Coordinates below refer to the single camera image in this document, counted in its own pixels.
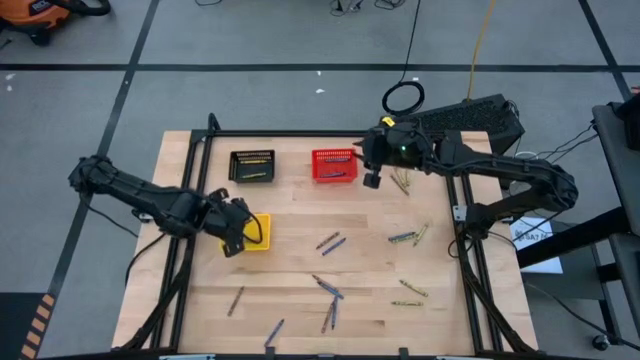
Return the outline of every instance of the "black floor line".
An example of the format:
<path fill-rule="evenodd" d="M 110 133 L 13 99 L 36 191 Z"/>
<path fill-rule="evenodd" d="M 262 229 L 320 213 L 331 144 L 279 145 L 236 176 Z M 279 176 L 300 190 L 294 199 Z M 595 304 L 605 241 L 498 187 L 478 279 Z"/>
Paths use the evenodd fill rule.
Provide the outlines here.
<path fill-rule="evenodd" d="M 145 16 L 144 22 L 142 24 L 142 29 L 140 30 L 140 34 L 138 35 L 138 40 L 136 41 L 135 48 L 133 50 L 133 53 L 131 54 L 129 65 L 127 65 L 126 73 L 123 77 L 122 84 L 120 85 L 118 95 L 116 96 L 116 100 L 111 110 L 111 115 L 109 116 L 109 121 L 107 122 L 102 140 L 100 141 L 100 145 L 98 147 L 97 153 L 100 155 L 107 154 L 109 146 L 111 145 L 111 140 L 113 140 L 113 134 L 115 133 L 115 128 L 118 125 L 120 113 L 122 112 L 122 108 L 124 107 L 125 101 L 127 99 L 127 94 L 129 93 L 129 89 L 131 87 L 131 81 L 133 80 L 133 76 L 135 74 L 135 65 L 140 60 L 142 48 L 144 47 L 147 35 L 149 34 L 149 29 L 151 28 L 151 24 L 158 8 L 159 1 L 160 0 L 152 0 L 149 4 L 147 15 Z M 49 293 L 52 294 L 55 298 L 59 297 L 62 286 L 64 284 L 64 280 L 67 277 L 67 272 L 69 270 L 69 266 L 71 265 L 73 253 L 75 252 L 82 227 L 87 217 L 87 210 L 88 209 L 86 206 L 78 203 L 76 214 L 73 218 L 73 221 L 71 222 L 71 227 L 69 229 L 69 233 L 67 234 L 67 239 L 65 240 L 64 247 L 62 248 L 62 253 L 60 254 L 58 264 L 56 265 L 56 269 L 51 279 L 51 284 L 49 285 Z"/>
<path fill-rule="evenodd" d="M 589 23 L 589 27 L 591 27 L 591 31 L 593 32 L 593 36 L 596 38 L 596 42 L 600 47 L 600 51 L 602 51 L 602 55 L 607 61 L 607 65 L 611 69 L 611 74 L 613 75 L 613 79 L 616 81 L 616 85 L 618 85 L 618 90 L 620 90 L 620 94 L 624 100 L 631 99 L 631 90 L 629 89 L 629 85 L 627 85 L 622 72 L 616 62 L 613 53 L 611 52 L 611 48 L 609 48 L 609 44 L 607 44 L 607 40 L 604 38 L 604 34 L 602 33 L 602 29 L 600 29 L 600 25 L 598 25 L 598 21 L 596 20 L 593 11 L 591 10 L 591 6 L 587 0 L 578 0 L 580 3 L 580 7 L 584 12 L 584 16 L 587 18 L 587 22 Z"/>
<path fill-rule="evenodd" d="M 157 71 L 157 72 L 254 72 L 254 71 L 402 71 L 403 64 L 0 64 L 0 71 Z M 468 64 L 409 64 L 409 71 L 468 72 Z M 618 71 L 640 72 L 640 65 L 617 66 Z M 593 73 L 612 72 L 610 65 L 479 64 L 476 72 Z"/>
<path fill-rule="evenodd" d="M 0 71 L 127 71 L 127 64 L 0 64 Z"/>

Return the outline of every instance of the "gray floor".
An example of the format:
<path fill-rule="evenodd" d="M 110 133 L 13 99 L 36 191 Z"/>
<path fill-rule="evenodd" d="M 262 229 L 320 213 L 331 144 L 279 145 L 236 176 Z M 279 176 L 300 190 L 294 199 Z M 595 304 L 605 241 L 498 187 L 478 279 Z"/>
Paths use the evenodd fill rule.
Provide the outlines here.
<path fill-rule="evenodd" d="M 0 64 L 127 64 L 151 0 L 111 0 L 112 15 L 77 18 L 47 48 L 25 36 L 0 51 Z M 329 15 L 327 1 L 226 0 L 199 8 L 161 0 L 141 64 L 385 63 L 404 61 L 415 1 L 395 11 L 365 1 L 357 14 Z M 414 40 L 415 64 L 469 64 L 489 0 L 424 0 Z M 590 0 L 620 64 L 640 65 L 637 1 Z M 499 1 L 480 64 L 606 65 L 577 0 Z M 66 176 L 96 151 L 124 73 L 0 71 L 0 291 L 44 292 L 49 286 L 78 200 Z M 364 129 L 382 114 L 380 98 L 400 77 L 385 71 L 138 71 L 119 117 L 109 156 L 143 178 L 153 173 L 165 130 L 205 126 L 215 112 L 225 129 Z M 460 101 L 466 72 L 415 72 L 425 109 Z M 625 74 L 629 85 L 640 74 Z M 514 100 L 527 131 L 520 150 L 551 150 L 585 129 L 590 109 L 620 101 L 609 73 L 476 75 L 474 96 Z M 399 94 L 398 106 L 411 102 Z M 578 222 L 619 205 L 600 144 L 593 141 L 560 164 L 577 179 L 580 199 L 561 220 Z M 109 199 L 93 204 L 135 228 L 129 210 Z M 106 351 L 124 291 L 134 241 L 89 214 L 62 288 L 41 356 Z M 624 335 L 638 341 L 619 284 L 615 301 Z M 629 349 L 591 349 L 593 331 L 555 303 L 529 294 L 540 347 L 552 354 L 631 358 Z M 597 303 L 569 301 L 601 322 Z"/>

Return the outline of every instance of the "black basket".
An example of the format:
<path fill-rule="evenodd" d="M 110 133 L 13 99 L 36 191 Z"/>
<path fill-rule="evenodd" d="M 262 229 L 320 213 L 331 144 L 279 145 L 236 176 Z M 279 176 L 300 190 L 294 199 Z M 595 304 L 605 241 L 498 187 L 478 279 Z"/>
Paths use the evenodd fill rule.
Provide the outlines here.
<path fill-rule="evenodd" d="M 229 180 L 238 184 L 272 182 L 275 176 L 274 150 L 232 151 L 229 161 Z"/>

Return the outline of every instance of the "table leg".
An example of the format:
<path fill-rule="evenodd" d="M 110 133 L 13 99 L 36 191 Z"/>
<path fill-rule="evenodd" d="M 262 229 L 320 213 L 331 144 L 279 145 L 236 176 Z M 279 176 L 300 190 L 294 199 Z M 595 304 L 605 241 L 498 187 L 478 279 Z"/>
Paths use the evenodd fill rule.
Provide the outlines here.
<path fill-rule="evenodd" d="M 606 239 L 611 234 L 628 232 L 629 230 L 627 215 L 622 207 L 618 207 L 522 250 L 518 250 L 518 263 L 522 269 L 583 246 L 595 244 L 600 240 Z"/>

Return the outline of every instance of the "orange vacuum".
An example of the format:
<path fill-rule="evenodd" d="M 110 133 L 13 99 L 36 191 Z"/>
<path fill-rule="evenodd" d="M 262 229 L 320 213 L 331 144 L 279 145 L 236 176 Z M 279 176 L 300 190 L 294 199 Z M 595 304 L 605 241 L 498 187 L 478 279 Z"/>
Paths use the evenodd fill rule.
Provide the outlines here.
<path fill-rule="evenodd" d="M 14 30 L 29 35 L 39 46 L 48 45 L 51 30 L 62 25 L 70 14 L 104 16 L 111 12 L 109 0 L 91 7 L 82 0 L 0 0 L 0 31 Z"/>

